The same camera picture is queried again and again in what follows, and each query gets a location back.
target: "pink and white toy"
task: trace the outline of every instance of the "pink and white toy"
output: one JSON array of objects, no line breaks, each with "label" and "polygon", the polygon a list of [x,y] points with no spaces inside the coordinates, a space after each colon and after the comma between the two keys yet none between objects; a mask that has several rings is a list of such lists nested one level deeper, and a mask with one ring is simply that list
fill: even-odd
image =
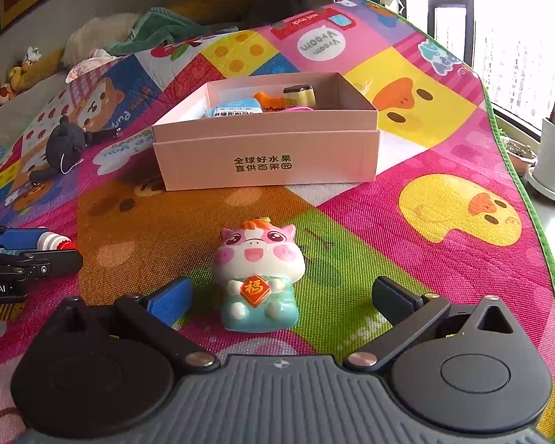
[{"label": "pink and white toy", "polygon": [[262,333],[296,324],[292,285],[304,275],[305,264],[295,233],[293,225],[280,228],[268,218],[222,229],[212,272],[225,293],[221,313],[227,330]]}]

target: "silver bolt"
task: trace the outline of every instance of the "silver bolt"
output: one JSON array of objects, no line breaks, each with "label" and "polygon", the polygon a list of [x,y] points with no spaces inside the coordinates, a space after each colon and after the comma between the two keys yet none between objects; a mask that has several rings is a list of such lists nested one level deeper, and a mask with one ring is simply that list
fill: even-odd
[{"label": "silver bolt", "polygon": [[191,352],[185,357],[185,362],[193,367],[208,367],[214,363],[216,357],[208,352]]},{"label": "silver bolt", "polygon": [[370,352],[354,352],[347,356],[347,361],[356,367],[370,367],[378,362],[378,358]]}]

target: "pink box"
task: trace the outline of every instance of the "pink box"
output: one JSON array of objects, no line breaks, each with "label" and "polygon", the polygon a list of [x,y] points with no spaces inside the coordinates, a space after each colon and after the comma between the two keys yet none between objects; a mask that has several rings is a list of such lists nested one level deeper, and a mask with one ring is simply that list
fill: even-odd
[{"label": "pink box", "polygon": [[[223,102],[272,97],[312,84],[317,110],[201,119]],[[153,126],[168,191],[257,185],[371,182],[377,110],[339,73],[285,73],[211,81]]]}]

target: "pink cheek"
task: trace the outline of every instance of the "pink cheek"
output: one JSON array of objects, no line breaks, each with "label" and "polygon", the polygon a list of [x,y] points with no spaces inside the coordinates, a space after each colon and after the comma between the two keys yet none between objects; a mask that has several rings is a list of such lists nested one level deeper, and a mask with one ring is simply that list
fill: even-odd
[{"label": "pink cheek", "polygon": [[290,249],[288,245],[278,245],[273,247],[273,253],[276,257],[285,262],[291,262],[296,259],[296,254]]},{"label": "pink cheek", "polygon": [[213,262],[216,265],[222,266],[230,262],[233,257],[233,249],[231,249],[230,247],[222,247],[222,249],[216,250],[216,253],[213,255]]}]

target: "orange hair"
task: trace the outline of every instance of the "orange hair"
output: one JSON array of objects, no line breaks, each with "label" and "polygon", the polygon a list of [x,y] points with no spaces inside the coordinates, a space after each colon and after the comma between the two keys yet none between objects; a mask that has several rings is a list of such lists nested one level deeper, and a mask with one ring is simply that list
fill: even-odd
[{"label": "orange hair", "polygon": [[269,230],[270,228],[272,228],[272,225],[267,222],[267,220],[254,218],[253,220],[246,220],[241,223],[241,228],[244,228],[245,230],[255,230],[256,228]]}]

